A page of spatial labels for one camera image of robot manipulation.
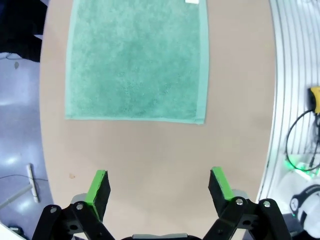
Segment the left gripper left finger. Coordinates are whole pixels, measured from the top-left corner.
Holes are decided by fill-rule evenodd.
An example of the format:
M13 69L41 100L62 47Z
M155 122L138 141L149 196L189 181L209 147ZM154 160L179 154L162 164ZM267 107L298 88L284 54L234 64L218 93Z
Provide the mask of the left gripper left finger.
M70 203L62 209L47 205L39 218L33 240L71 240L84 233L89 240L113 240L103 224L111 187L108 172L97 170L84 200Z

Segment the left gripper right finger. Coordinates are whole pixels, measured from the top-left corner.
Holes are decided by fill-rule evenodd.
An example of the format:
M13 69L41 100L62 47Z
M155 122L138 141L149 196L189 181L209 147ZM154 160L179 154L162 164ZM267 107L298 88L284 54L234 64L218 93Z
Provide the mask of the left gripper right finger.
M236 196L221 167L210 170L208 189L218 219L203 237L205 240L230 240L237 229L247 230L254 240L292 238L277 203L271 198L254 203Z

